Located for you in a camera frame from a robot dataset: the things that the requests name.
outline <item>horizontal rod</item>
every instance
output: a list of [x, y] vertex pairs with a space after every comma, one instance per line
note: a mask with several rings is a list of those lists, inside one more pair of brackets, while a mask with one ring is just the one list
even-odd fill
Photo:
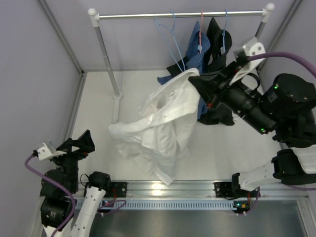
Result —
[[[228, 11], [228, 16], [262, 16], [264, 13], [263, 10], [257, 11]], [[192, 12], [192, 13], [175, 13], [175, 17], [201, 17], [201, 12]], [[226, 16], [225, 11], [218, 12], [203, 12], [203, 17], [211, 16]], [[108, 19], [129, 19], [129, 18], [172, 18], [172, 13], [155, 13], [155, 14], [129, 14], [129, 15], [105, 15], [99, 14], [100, 20]]]

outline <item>blue wire hanger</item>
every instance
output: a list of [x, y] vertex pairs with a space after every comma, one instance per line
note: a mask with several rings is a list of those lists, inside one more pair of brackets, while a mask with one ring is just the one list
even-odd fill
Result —
[[158, 30], [158, 32], [159, 32], [161, 38], [162, 38], [163, 41], [164, 41], [164, 43], [165, 43], [167, 49], [169, 50], [171, 56], [173, 57], [174, 61], [175, 61], [176, 64], [178, 65], [180, 71], [183, 72], [182, 68], [181, 68], [180, 65], [178, 64], [178, 61], [176, 60], [175, 56], [173, 55], [173, 53], [172, 53], [172, 51], [171, 51], [171, 49], [170, 49], [170, 46], [169, 46], [169, 44], [168, 44], [168, 40], [166, 39], [166, 37], [164, 36], [164, 34], [163, 34], [163, 33], [160, 31], [160, 29], [159, 29], [159, 26], [163, 26], [163, 27], [165, 27], [165, 28], [171, 33], [172, 38], [173, 38], [173, 41], [174, 41], [174, 43], [176, 44], [177, 49], [178, 49], [178, 52], [179, 52], [179, 55], [180, 55], [180, 57], [181, 57], [181, 61], [182, 61], [182, 64], [183, 64], [183, 68], [184, 68], [184, 70], [185, 70], [186, 67], [185, 67], [184, 61], [183, 61], [183, 59], [182, 59], [182, 55], [181, 55], [181, 52], [180, 52], [180, 49], [179, 49], [179, 45], [178, 45], [177, 40], [176, 40], [176, 38], [175, 38], [175, 36], [174, 36], [174, 27], [175, 27], [175, 25], [176, 25], [176, 17], [175, 17], [175, 15], [174, 15], [173, 11], [170, 11], [170, 12], [171, 12], [172, 15], [173, 15], [173, 25], [172, 25], [172, 28], [171, 28], [171, 29], [170, 29], [169, 27], [167, 27], [166, 25], [160, 23], [156, 18], [154, 18], [154, 23], [155, 23], [155, 25], [156, 25], [156, 27], [157, 27], [157, 30]]
[[225, 12], [226, 12], [226, 20], [225, 20], [225, 26], [224, 26], [224, 30], [223, 30], [223, 53], [226, 52], [226, 49], [225, 49], [225, 31], [226, 31], [226, 27], [227, 27], [227, 21], [228, 21], [228, 12], [227, 12], [227, 9], [225, 9]]

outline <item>clothing rack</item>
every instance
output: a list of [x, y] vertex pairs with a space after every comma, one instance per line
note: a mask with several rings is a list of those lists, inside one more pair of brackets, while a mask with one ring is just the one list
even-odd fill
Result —
[[256, 31], [255, 37], [259, 38], [262, 34], [264, 26], [268, 21], [269, 16], [274, 10], [275, 5], [273, 3], [269, 3], [262, 10], [253, 10], [253, 11], [219, 11], [219, 12], [191, 12], [191, 13], [154, 13], [154, 14], [124, 14], [124, 15], [105, 15], [98, 14], [94, 8], [89, 9], [88, 14], [91, 18], [92, 25], [95, 29], [95, 33], [97, 35], [100, 48], [102, 51], [102, 55], [104, 58], [104, 62], [106, 65], [106, 69], [109, 73], [109, 77], [111, 80], [111, 84], [114, 91], [114, 108], [113, 108], [113, 118], [112, 123], [117, 123], [119, 120], [119, 104], [122, 98], [121, 90], [121, 78], [116, 78], [113, 73], [113, 69], [109, 60], [109, 56], [104, 44], [104, 40], [102, 37], [102, 33], [100, 30], [99, 22], [101, 20], [109, 20], [109, 19], [142, 19], [142, 18], [172, 18], [172, 17], [226, 17], [226, 16], [261, 16], [261, 21], [259, 27]]

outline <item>white pole cap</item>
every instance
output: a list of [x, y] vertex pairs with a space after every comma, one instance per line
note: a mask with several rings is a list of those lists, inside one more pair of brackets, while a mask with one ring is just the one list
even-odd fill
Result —
[[263, 9], [262, 19], [261, 22], [267, 22], [268, 18], [270, 17], [272, 11], [275, 9], [275, 5], [273, 3], [268, 3], [266, 8]]
[[94, 8], [90, 8], [88, 11], [88, 14], [91, 18], [92, 25], [94, 27], [99, 26], [99, 14], [97, 14], [97, 11]]

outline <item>white wall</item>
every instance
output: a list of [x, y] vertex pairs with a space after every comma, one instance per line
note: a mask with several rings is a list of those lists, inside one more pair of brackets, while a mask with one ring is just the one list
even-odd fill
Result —
[[[276, 9], [262, 35], [267, 45], [293, 0], [47, 0], [54, 15], [69, 40], [82, 67], [104, 69], [102, 53], [87, 14], [89, 8], [95, 8], [102, 14], [137, 14], [200, 12], [227, 10], [257, 10], [274, 2]], [[184, 55], [190, 35], [199, 18], [177, 19], [175, 35]], [[206, 32], [210, 18], [204, 20]], [[225, 17], [216, 18], [224, 26]], [[172, 19], [161, 19], [171, 25]], [[233, 43], [254, 36], [260, 23], [259, 16], [230, 17], [227, 30], [233, 37]], [[108, 20], [100, 24], [105, 45], [115, 69], [162, 69], [173, 63], [172, 57], [160, 38], [153, 19]]]
[[[0, 1], [0, 32], [0, 230], [26, 237], [40, 178], [24, 161], [41, 142], [62, 142], [79, 74], [37, 1]], [[31, 166], [45, 172], [52, 164]]]
[[[302, 1], [273, 51], [296, 53], [316, 66], [315, 9], [316, 1]], [[289, 59], [271, 58], [266, 62], [260, 74], [263, 86], [269, 88], [280, 73], [296, 74], [316, 85], [316, 79], [298, 63]], [[316, 210], [316, 192], [309, 192], [309, 194], [314, 210]]]

